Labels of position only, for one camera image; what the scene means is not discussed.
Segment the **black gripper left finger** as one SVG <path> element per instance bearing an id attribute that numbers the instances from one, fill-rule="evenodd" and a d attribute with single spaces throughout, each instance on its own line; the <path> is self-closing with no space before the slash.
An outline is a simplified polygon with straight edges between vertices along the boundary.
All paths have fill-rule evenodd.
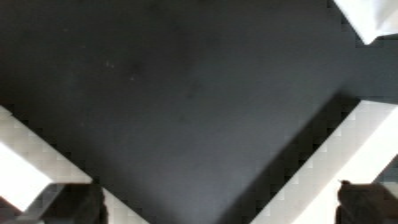
<path id="1" fill-rule="evenodd" d="M 28 224 L 108 224 L 104 194 L 97 184 L 53 183 L 17 217 Z"/>

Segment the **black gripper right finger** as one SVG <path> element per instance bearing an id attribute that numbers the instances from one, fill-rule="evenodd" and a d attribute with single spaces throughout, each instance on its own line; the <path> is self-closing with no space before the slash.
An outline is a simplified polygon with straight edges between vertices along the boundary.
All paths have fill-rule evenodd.
<path id="1" fill-rule="evenodd" d="M 340 181 L 333 224 L 398 224 L 398 184 Z"/>

